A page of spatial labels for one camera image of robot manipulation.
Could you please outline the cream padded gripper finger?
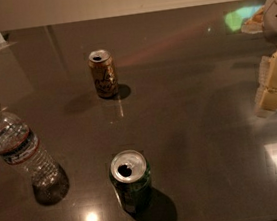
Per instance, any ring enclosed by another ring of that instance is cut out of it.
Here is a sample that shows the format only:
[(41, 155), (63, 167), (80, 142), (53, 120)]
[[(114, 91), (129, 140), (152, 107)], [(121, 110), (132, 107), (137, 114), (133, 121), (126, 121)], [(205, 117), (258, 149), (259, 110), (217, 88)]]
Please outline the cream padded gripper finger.
[(254, 112), (260, 118), (267, 118), (277, 113), (277, 50), (272, 56), (261, 58), (258, 79)]

